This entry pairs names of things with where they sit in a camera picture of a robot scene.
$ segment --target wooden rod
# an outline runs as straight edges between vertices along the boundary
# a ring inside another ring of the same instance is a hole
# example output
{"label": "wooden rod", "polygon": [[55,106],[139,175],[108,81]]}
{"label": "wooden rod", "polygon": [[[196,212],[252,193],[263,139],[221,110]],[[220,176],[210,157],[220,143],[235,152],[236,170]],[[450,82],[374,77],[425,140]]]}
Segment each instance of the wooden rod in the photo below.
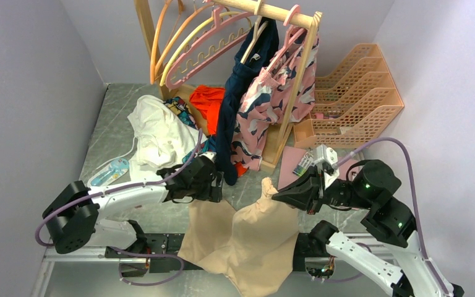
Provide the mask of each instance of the wooden rod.
{"label": "wooden rod", "polygon": [[[240,9],[242,11],[247,11],[254,13],[257,2],[253,0],[211,0],[211,2],[215,2],[217,4],[225,5]],[[287,15],[290,11],[286,9],[279,8],[276,6],[262,4],[259,8],[258,15],[263,17],[269,17],[274,20],[280,20],[282,22],[285,21]],[[296,25],[301,28],[310,29],[312,22],[314,21],[313,17],[310,17],[305,14],[294,14],[292,19],[290,20],[290,24]]]}
{"label": "wooden rod", "polygon": [[280,133],[278,136],[278,146],[285,145],[283,143],[283,136],[285,135],[285,132],[289,124],[289,120],[291,119],[291,116],[292,116],[292,108],[294,107],[294,102],[297,99],[297,93],[299,91],[299,87],[301,86],[301,80],[303,79],[303,74],[305,73],[310,51],[312,51],[312,47],[314,46],[314,41],[318,33],[321,16],[322,16],[321,12],[315,13],[314,17],[312,18],[313,19],[312,25],[310,26],[310,29],[307,32],[305,47],[303,49],[303,53],[301,54],[301,60],[300,60],[301,62],[297,66],[297,74],[293,83],[294,87],[292,88],[292,91],[290,93],[288,105],[285,108],[285,116],[283,117],[283,122],[281,123]]}
{"label": "wooden rod", "polygon": [[[150,13],[148,0],[134,0],[134,5],[135,11],[137,12],[137,17],[139,18],[141,31],[143,31],[143,38],[145,39],[145,44],[147,46],[148,57],[152,59],[152,44],[154,43],[155,27],[152,20],[152,14]],[[160,56],[161,54],[158,47],[156,58],[159,59]],[[158,85],[158,88],[163,100],[168,100],[171,98],[170,90],[165,85],[162,87]]]}

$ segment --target navy blue shirt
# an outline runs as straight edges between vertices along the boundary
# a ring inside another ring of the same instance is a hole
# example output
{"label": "navy blue shirt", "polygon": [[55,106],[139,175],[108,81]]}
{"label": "navy blue shirt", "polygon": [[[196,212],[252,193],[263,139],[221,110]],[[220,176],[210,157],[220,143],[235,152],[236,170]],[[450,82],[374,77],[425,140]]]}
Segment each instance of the navy blue shirt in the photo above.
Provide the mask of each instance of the navy blue shirt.
{"label": "navy blue shirt", "polygon": [[221,104],[216,131],[216,167],[218,171],[224,173],[225,182],[230,186],[236,184],[238,180],[238,172],[232,164],[230,156],[241,97],[248,91],[253,79],[259,75],[261,68],[269,65],[270,60],[280,46],[276,21],[264,17],[261,24],[264,22],[267,22],[267,27],[259,36],[245,64],[241,64],[241,58],[252,41],[254,29],[248,33],[247,38],[234,57],[236,65],[225,83],[225,95]]}

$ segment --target pink patterned dress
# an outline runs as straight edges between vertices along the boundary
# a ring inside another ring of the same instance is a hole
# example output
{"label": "pink patterned dress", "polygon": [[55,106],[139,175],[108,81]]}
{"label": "pink patterned dress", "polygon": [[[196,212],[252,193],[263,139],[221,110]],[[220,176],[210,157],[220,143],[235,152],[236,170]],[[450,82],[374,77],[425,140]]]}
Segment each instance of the pink patterned dress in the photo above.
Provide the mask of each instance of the pink patterned dress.
{"label": "pink patterned dress", "polygon": [[[288,48],[272,72],[263,68],[247,93],[241,98],[232,139],[231,159],[234,164],[241,163],[245,168],[259,170],[261,155],[267,141],[268,126],[283,122],[296,77],[296,69],[302,63],[301,55],[305,37],[306,33]],[[292,123],[301,121],[314,107],[318,47],[319,37],[315,39],[309,60],[305,65],[305,73],[290,114]]]}

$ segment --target white wall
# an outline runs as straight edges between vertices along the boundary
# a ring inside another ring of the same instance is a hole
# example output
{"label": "white wall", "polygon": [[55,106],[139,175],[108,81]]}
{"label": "white wall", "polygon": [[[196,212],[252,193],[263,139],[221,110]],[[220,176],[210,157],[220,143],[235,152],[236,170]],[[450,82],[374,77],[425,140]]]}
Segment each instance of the white wall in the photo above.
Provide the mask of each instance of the white wall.
{"label": "white wall", "polygon": [[34,229],[79,177],[104,91],[58,0],[0,1],[0,296],[30,295]]}
{"label": "white wall", "polygon": [[[90,50],[93,61],[105,82],[148,83],[148,54],[133,1],[61,0],[61,2]],[[154,22],[157,22],[165,1],[150,0],[149,2]],[[191,0],[183,0],[183,3],[187,10],[183,13],[181,22],[194,10]],[[197,0],[196,3],[198,7],[202,5],[201,0]],[[269,0],[265,3],[290,9],[296,2]],[[306,14],[313,15],[315,11],[323,12],[320,28],[322,43],[319,53],[319,74],[328,74],[356,43],[371,42],[393,3],[394,0],[301,2],[302,11]],[[160,38],[162,49],[165,48],[177,15],[177,4],[174,2],[165,18]],[[197,26],[209,16],[210,11],[207,11],[207,14],[196,17],[193,24]],[[207,67],[189,83],[224,84],[234,65],[233,56],[236,51],[237,47],[230,50],[215,62],[216,65]]]}
{"label": "white wall", "polygon": [[[427,248],[451,282],[475,296],[475,0],[396,0],[375,41],[405,102],[385,131],[411,152]],[[403,155],[378,145],[404,182]]]}

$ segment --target orange plastic organizer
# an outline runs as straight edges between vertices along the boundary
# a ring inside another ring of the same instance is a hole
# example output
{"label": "orange plastic organizer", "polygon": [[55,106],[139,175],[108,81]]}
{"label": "orange plastic organizer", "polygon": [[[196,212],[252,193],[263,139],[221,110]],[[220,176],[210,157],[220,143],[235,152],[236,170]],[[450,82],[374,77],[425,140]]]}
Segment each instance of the orange plastic organizer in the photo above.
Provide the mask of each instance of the orange plastic organizer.
{"label": "orange plastic organizer", "polygon": [[[377,45],[371,48],[372,52],[380,53]],[[378,61],[372,70],[358,72],[356,67],[367,59]],[[316,98],[314,109],[307,119],[294,125],[295,147],[308,149],[325,144],[333,148],[356,148],[378,137],[403,109],[403,101],[383,58],[361,57],[345,73],[337,79],[335,87],[317,90],[322,96]]]}
{"label": "orange plastic organizer", "polygon": [[316,88],[333,88],[354,65],[362,58],[382,58],[382,52],[376,44],[360,43],[356,45],[331,74],[325,77],[316,77]]}

